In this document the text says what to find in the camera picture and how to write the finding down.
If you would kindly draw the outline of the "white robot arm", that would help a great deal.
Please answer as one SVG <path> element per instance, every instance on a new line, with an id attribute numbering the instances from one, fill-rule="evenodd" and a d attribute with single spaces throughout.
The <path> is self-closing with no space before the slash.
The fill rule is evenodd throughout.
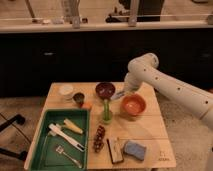
<path id="1" fill-rule="evenodd" d="M 166 75 L 157 69 L 159 59 L 154 53 L 146 53 L 129 61 L 123 89 L 111 99 L 119 99 L 137 91 L 143 82 L 181 105 L 201 120 L 213 132 L 213 93 Z"/>

